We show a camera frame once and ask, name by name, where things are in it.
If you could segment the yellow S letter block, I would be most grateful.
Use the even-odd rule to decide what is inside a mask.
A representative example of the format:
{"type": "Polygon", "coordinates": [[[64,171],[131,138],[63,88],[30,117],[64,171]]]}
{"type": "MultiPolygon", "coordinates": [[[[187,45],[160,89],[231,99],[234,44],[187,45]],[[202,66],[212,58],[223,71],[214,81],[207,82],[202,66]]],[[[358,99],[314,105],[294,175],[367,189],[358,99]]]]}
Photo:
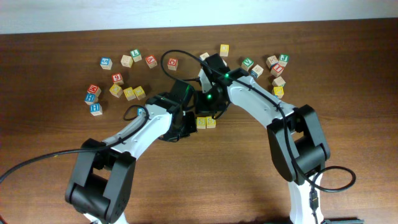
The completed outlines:
{"type": "Polygon", "coordinates": [[[197,129],[206,129],[206,118],[205,117],[197,117],[196,118],[196,126],[197,126],[197,129]]]}
{"type": "Polygon", "coordinates": [[[216,127],[216,120],[213,119],[211,116],[206,117],[206,127],[207,128],[215,128],[216,127]]]}

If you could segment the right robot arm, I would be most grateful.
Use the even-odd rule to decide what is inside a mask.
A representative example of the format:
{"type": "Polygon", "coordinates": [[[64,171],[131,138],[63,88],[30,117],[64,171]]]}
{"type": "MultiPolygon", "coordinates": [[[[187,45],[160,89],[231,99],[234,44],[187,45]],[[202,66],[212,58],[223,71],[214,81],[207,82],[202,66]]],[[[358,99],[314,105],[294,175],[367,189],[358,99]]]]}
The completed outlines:
{"type": "Polygon", "coordinates": [[[218,54],[200,64],[196,114],[218,118],[234,104],[260,122],[267,130],[272,162],[289,186],[290,222],[323,223],[320,181],[330,148],[315,110],[284,103],[244,69],[230,70],[218,54]]]}

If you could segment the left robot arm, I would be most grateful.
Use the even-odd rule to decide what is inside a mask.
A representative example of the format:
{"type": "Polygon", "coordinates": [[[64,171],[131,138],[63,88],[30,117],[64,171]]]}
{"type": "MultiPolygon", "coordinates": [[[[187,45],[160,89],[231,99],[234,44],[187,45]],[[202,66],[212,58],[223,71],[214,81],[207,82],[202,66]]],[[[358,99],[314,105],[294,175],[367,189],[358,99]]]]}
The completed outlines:
{"type": "Polygon", "coordinates": [[[177,80],[169,92],[149,98],[143,111],[104,141],[88,139],[78,154],[65,200],[91,223],[125,223],[138,158],[156,140],[177,142],[195,132],[186,112],[195,90],[177,80]]]}

